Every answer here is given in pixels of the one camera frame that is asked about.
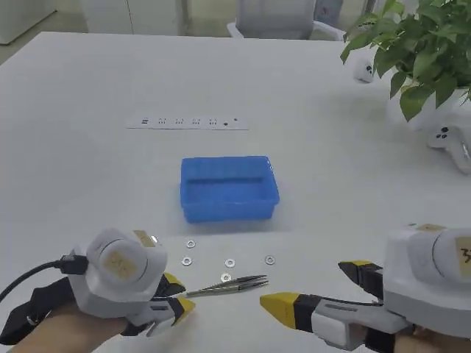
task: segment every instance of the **small washer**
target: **small washer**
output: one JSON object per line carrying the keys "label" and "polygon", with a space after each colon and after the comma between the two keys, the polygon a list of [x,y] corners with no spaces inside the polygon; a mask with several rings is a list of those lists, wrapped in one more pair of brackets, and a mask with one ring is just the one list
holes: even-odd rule
{"label": "small washer", "polygon": [[196,241],[194,240],[189,240],[186,242],[186,247],[189,248],[189,249],[192,249],[196,246]]}
{"label": "small washer", "polygon": [[232,268],[236,265],[236,261],[234,259],[227,259],[224,264],[227,268]]}
{"label": "small washer", "polygon": [[189,266],[191,265],[193,262],[193,260],[191,259],[191,257],[188,257],[188,256],[185,256],[183,259],[182,259],[182,265],[184,266]]}
{"label": "small washer", "polygon": [[275,258],[271,255],[268,255],[267,257],[265,257],[265,264],[274,265],[275,264]]}
{"label": "small washer", "polygon": [[221,275],[221,282],[229,282],[232,279],[230,274],[222,274]]}

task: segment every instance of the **power strip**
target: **power strip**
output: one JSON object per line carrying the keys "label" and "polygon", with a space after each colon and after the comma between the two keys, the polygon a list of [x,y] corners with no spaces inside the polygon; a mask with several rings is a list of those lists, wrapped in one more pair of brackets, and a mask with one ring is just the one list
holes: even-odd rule
{"label": "power strip", "polygon": [[198,130],[248,130],[243,118],[156,118],[150,115],[135,116],[127,122],[128,129],[198,129]]}

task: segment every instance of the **white flower pot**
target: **white flower pot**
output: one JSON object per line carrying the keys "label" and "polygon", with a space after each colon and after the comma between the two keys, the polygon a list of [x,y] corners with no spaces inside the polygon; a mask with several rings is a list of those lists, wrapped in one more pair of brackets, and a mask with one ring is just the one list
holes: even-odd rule
{"label": "white flower pot", "polygon": [[395,124],[407,124],[407,126],[412,130],[430,129],[443,123],[449,114],[451,114],[458,101],[460,101],[464,92],[464,90],[455,90],[451,97],[438,107],[438,109],[435,108],[435,93],[432,94],[425,102],[422,111],[407,122],[403,111],[400,109],[399,101],[401,94],[399,91],[390,101],[388,101],[386,114],[389,120],[393,121]]}

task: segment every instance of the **blue plastic tray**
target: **blue plastic tray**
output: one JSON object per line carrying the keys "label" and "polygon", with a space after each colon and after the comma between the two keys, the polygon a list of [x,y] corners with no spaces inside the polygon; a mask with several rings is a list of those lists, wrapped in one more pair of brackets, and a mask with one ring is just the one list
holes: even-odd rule
{"label": "blue plastic tray", "polygon": [[182,161],[180,202],[189,223],[268,219],[280,201],[268,157]]}

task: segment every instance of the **black cable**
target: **black cable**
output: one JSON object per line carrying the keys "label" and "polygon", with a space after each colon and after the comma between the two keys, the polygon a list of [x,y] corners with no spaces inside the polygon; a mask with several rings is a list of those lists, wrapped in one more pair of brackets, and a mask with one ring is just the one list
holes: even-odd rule
{"label": "black cable", "polygon": [[43,265],[39,265],[38,267],[29,270],[15,279],[3,292],[0,293],[0,303],[13,289],[18,287],[26,279],[41,271],[47,270],[48,268],[59,268],[63,274],[84,274],[88,268],[88,259],[86,256],[65,255],[62,256],[60,260],[44,263]]}
{"label": "black cable", "polygon": [[3,301],[3,299],[5,299],[5,297],[8,294],[11,293],[13,289],[18,287],[26,279],[37,274],[38,272],[44,271],[48,268],[59,268],[61,265],[62,265],[62,260],[51,261],[50,263],[44,263],[43,265],[39,265],[38,267],[35,267],[32,270],[29,270],[25,274],[22,274],[20,277],[15,279],[8,287],[6,287],[3,292],[0,293],[0,303]]}

